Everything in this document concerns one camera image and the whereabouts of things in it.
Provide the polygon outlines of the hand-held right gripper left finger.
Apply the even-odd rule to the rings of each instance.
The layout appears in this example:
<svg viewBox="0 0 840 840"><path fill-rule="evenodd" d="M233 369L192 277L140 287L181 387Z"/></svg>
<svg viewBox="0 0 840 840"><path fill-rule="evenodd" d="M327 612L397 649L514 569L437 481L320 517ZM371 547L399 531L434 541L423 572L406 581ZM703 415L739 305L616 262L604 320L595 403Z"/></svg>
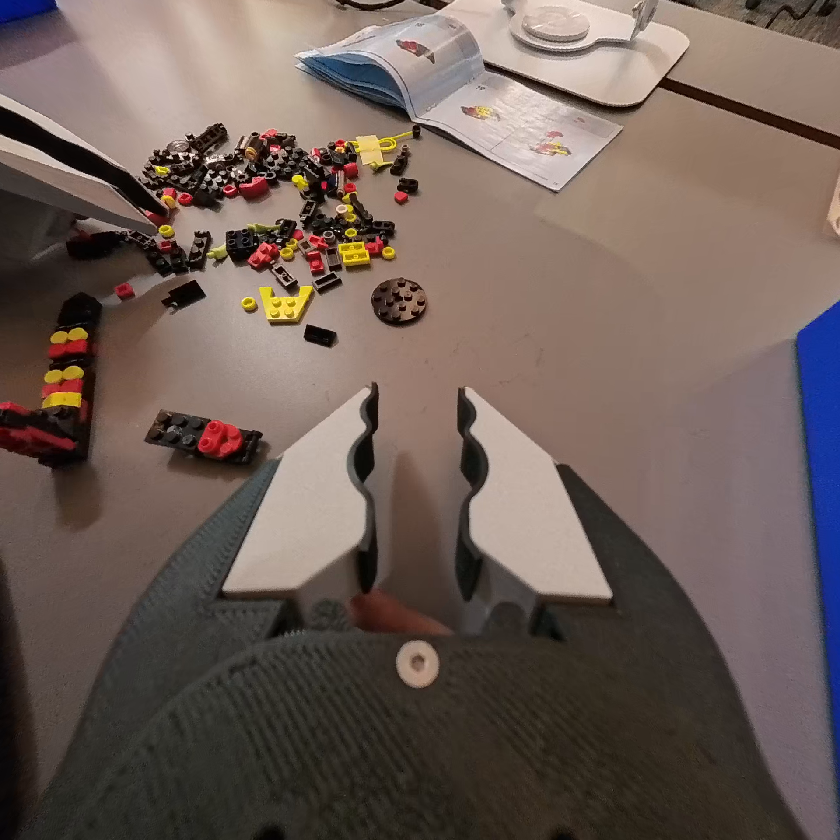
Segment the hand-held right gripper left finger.
<svg viewBox="0 0 840 840"><path fill-rule="evenodd" d="M379 389L371 383L279 457L222 593L229 599L348 601L377 574Z"/></svg>

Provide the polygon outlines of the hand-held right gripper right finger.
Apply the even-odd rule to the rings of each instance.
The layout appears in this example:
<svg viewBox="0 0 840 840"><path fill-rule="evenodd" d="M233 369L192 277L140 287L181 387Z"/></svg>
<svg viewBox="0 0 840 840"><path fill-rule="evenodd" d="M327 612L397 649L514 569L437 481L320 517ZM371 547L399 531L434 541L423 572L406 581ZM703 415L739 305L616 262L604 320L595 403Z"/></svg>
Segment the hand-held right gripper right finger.
<svg viewBox="0 0 840 840"><path fill-rule="evenodd" d="M461 628L481 632L512 604L532 627L551 604L608 606L609 585L553 457L465 386L457 395L460 471L455 572Z"/></svg>

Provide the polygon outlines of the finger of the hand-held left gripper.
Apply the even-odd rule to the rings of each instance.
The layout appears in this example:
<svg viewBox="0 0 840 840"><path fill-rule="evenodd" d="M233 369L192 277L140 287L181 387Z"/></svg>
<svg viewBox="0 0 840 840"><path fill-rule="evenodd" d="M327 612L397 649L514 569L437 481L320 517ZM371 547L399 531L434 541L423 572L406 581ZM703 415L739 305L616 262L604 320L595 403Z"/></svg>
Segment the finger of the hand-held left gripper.
<svg viewBox="0 0 840 840"><path fill-rule="evenodd" d="M59 162L42 150L2 136L1 140L1 259L3 263L28 263L63 242L79 217L92 218L117 228L151 229L148 209L161 213L161 203L116 164L117 173L128 176L128 189L112 185L100 176L83 173Z"/></svg>
<svg viewBox="0 0 840 840"><path fill-rule="evenodd" d="M113 186L126 187L131 198L140 197L140 189L129 186L128 176L117 173L118 162L52 119L6 96L1 97L1 140L3 135L44 151L83 173L100 176ZM151 205L144 199L140 201L148 209L149 219L168 217L169 208L157 200L161 213L152 213Z"/></svg>

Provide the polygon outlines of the pile of lego pieces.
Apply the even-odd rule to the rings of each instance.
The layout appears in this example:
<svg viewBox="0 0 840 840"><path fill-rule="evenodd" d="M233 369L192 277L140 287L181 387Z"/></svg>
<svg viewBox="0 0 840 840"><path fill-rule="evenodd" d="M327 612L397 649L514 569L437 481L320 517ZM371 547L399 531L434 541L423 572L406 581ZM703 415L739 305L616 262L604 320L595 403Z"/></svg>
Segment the pile of lego pieces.
<svg viewBox="0 0 840 840"><path fill-rule="evenodd" d="M392 260L396 225L365 208L357 180L362 169L396 176L394 200L403 205L418 192L418 181L406 178L405 170L412 152L408 140L421 134L421 126L414 123L409 132L336 139L306 150L295 135L268 129L244 134L232 150L220 152L228 132L222 123L213 123L201 133L186 133L153 150L144 164L140 184L166 208L163 214L146 212L155 236L135 230L77 229L66 242L68 256L100 259L133 245L161 277L203 270L209 259L231 259L279 277L278 263L299 255L316 278L366 266L370 257ZM286 182L301 199L297 216L228 230L216 247L206 230L195 231L190 248L176 243L171 218L179 207L217 210L223 200L237 197L253 203Z"/></svg>

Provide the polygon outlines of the yellow wedge lego plate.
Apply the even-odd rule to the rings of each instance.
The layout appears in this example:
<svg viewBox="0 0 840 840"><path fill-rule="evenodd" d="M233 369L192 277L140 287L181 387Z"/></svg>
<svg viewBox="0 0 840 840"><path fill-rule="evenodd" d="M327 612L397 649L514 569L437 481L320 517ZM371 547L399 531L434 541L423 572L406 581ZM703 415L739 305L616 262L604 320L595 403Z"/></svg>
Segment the yellow wedge lego plate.
<svg viewBox="0 0 840 840"><path fill-rule="evenodd" d="M299 323L313 294L313 286L299 287L296 295L285 297L275 294L272 287L259 288L259 298L266 320L271 324Z"/></svg>

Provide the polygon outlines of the small black red lego assembly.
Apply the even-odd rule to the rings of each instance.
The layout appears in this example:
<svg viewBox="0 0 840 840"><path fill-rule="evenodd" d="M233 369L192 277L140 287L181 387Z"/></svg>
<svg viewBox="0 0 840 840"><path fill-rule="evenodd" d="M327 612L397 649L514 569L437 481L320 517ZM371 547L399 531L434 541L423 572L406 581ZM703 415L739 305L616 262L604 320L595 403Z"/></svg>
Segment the small black red lego assembly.
<svg viewBox="0 0 840 840"><path fill-rule="evenodd" d="M257 457L263 434L204 416L160 410L143 441L197 459L249 466Z"/></svg>

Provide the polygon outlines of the long black red yellow lego assembly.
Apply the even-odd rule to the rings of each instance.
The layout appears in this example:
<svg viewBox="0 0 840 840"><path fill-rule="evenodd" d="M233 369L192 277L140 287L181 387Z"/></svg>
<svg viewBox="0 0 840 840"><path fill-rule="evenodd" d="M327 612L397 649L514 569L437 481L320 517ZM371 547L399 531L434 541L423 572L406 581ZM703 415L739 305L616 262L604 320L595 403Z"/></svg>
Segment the long black red yellow lego assembly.
<svg viewBox="0 0 840 840"><path fill-rule="evenodd" d="M1 448L52 469L88 459L102 304L78 292L64 300L49 337L40 405L1 404Z"/></svg>

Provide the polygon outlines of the black round lego plate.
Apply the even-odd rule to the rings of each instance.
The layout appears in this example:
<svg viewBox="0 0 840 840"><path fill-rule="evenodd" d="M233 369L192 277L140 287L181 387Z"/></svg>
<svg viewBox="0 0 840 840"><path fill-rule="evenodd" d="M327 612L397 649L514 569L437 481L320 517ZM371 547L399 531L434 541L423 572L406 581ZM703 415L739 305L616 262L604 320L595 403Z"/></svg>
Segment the black round lego plate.
<svg viewBox="0 0 840 840"><path fill-rule="evenodd" d="M427 294L414 280L396 277L373 288L371 307L379 321L402 327L425 314Z"/></svg>

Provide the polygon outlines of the open lego instruction booklet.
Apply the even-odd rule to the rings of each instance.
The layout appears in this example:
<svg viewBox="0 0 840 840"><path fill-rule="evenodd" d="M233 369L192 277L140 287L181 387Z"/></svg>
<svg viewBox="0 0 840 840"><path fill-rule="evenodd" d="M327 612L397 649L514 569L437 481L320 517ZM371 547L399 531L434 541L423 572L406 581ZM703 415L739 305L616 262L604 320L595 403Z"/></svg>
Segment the open lego instruction booklet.
<svg viewBox="0 0 840 840"><path fill-rule="evenodd" d="M488 71L467 27L441 14L370 26L296 59L311 75L401 109L553 192L623 130Z"/></svg>

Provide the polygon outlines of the person's right hand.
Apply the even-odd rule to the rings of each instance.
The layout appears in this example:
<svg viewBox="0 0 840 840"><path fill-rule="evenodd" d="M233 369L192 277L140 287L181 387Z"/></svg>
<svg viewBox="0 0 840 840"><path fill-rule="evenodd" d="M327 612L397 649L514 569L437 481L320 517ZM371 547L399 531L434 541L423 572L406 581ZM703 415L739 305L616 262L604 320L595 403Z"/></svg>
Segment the person's right hand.
<svg viewBox="0 0 840 840"><path fill-rule="evenodd" d="M346 606L352 624L362 632L413 636L453 634L448 626L408 607L379 587L355 595Z"/></svg>

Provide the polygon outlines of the blue flat board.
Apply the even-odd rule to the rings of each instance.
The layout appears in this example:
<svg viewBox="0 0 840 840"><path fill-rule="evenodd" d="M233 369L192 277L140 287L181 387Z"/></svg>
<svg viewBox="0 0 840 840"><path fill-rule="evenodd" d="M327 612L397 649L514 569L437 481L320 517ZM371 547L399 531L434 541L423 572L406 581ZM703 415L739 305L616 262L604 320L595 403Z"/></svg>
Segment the blue flat board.
<svg viewBox="0 0 840 840"><path fill-rule="evenodd" d="M839 304L795 340L826 669L835 739L839 721Z"/></svg>

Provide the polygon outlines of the white flat board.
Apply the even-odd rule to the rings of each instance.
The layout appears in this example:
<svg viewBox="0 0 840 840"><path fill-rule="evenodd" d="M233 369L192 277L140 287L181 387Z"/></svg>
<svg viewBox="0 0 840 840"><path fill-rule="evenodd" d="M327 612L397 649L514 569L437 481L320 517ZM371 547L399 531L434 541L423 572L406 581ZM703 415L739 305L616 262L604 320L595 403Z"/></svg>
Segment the white flat board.
<svg viewBox="0 0 840 840"><path fill-rule="evenodd" d="M630 12L636 2L590 2ZM689 39L654 17L626 47L599 46L585 52L552 55L519 43L508 30L502 2L457 1L444 12L463 23L478 43L485 64L516 77L609 108L643 102L684 55Z"/></svg>

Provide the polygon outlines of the white round stand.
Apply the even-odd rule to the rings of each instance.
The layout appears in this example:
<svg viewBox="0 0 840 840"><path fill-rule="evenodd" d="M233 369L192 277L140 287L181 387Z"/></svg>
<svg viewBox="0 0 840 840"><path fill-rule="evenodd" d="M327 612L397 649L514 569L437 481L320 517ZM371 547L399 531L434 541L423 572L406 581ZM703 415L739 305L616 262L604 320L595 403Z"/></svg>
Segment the white round stand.
<svg viewBox="0 0 840 840"><path fill-rule="evenodd" d="M636 2L624 13L590 2L504 1L508 30L519 43L552 55L599 46L630 46L652 21L657 1Z"/></svg>

